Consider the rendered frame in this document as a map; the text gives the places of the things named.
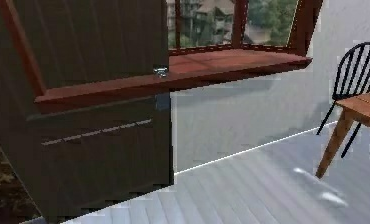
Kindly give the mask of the black spindle-back chair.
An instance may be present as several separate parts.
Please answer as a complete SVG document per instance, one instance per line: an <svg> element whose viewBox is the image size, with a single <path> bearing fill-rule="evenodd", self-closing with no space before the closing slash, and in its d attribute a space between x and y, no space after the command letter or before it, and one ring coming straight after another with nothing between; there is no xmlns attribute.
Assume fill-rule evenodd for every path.
<svg viewBox="0 0 370 224"><path fill-rule="evenodd" d="M342 57L336 73L331 99L333 103L321 121L319 135L336 103L365 94L362 98L370 104L370 42L362 42L349 49Z"/></svg>

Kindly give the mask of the red-brown framed window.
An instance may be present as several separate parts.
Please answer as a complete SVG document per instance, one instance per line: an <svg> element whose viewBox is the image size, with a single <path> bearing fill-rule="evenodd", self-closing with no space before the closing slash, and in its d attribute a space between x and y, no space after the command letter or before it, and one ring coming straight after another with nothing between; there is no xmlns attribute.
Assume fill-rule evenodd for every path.
<svg viewBox="0 0 370 224"><path fill-rule="evenodd" d="M284 46L244 40L234 0L228 44L168 46L165 0L0 0L0 22L42 113L305 68L323 0L297 0Z"/></svg>

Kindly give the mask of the dark brown wooden cupboard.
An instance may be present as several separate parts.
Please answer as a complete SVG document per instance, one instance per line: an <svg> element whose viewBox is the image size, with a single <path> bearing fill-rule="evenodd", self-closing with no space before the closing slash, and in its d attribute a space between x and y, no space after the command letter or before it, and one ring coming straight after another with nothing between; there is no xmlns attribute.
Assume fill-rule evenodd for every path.
<svg viewBox="0 0 370 224"><path fill-rule="evenodd" d="M174 181L165 0L0 0L0 147L47 224Z"/></svg>

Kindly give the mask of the brown wooden table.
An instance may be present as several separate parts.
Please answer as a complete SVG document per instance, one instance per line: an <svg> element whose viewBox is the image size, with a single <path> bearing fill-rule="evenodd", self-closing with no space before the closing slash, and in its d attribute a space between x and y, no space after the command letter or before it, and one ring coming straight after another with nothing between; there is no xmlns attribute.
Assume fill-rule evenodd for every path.
<svg viewBox="0 0 370 224"><path fill-rule="evenodd" d="M337 105L342 111L316 170L317 178L324 176L354 121L370 128L370 92L340 100Z"/></svg>

